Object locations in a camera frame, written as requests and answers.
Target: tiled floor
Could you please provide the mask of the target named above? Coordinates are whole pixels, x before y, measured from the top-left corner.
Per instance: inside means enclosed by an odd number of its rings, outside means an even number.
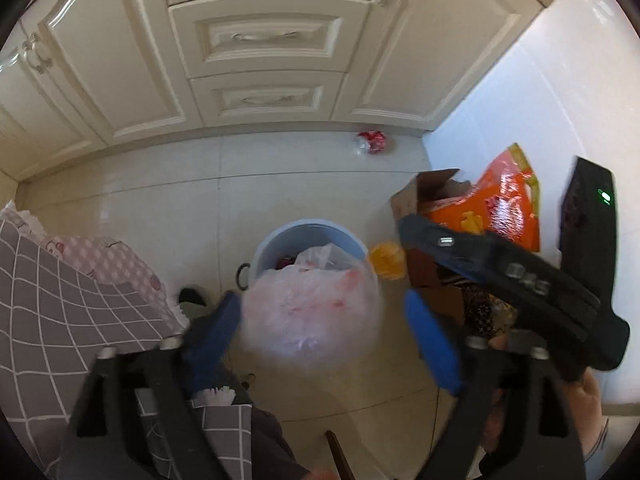
[[[382,155],[354,152],[353,135],[255,134],[156,146],[71,168],[20,190],[48,232],[109,235],[129,244],[175,294],[194,283],[213,298],[280,225],[326,218],[368,246],[396,237],[389,197],[428,162],[420,139],[396,137]],[[402,315],[404,282],[384,283],[386,313],[371,354],[332,374],[292,375],[239,343],[237,374],[282,421],[300,462],[332,465],[334,430],[358,480],[413,478],[436,424],[438,391]],[[448,412],[443,404],[438,424]]]

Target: translucent plastic bag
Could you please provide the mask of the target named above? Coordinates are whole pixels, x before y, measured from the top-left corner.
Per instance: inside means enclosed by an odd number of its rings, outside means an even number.
[[[242,300],[242,341],[269,362],[307,370],[344,364],[378,336],[383,302],[369,264],[329,244],[268,270]]]

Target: screw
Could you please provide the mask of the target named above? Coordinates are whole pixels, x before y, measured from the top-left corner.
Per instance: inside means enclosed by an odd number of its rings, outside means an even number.
[[[539,346],[534,346],[530,352],[531,357],[534,359],[538,359],[540,361],[546,361],[549,359],[549,352],[546,348],[540,348]]]
[[[440,247],[452,247],[453,246],[453,238],[450,236],[441,238],[438,240],[438,245]]]
[[[182,339],[178,336],[167,337],[160,342],[161,350],[175,350],[182,346]]]
[[[482,337],[469,336],[466,338],[466,345],[475,350],[485,350],[486,339]]]
[[[118,355],[118,349],[115,346],[105,346],[98,352],[96,358],[113,359],[116,355]]]

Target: plastic bag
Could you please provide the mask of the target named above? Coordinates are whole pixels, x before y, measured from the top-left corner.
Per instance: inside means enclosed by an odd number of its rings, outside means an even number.
[[[537,253],[539,201],[536,174],[520,146],[512,144],[465,196],[430,202],[420,213],[455,231],[480,234],[489,229]]]
[[[269,362],[313,370],[368,351],[383,301],[366,262],[329,244],[267,270],[242,299],[242,341]]]

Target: crushed soda can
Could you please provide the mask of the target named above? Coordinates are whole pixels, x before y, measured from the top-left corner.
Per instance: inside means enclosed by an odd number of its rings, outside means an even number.
[[[378,130],[361,132],[356,142],[359,153],[381,153],[386,148],[386,135]]]

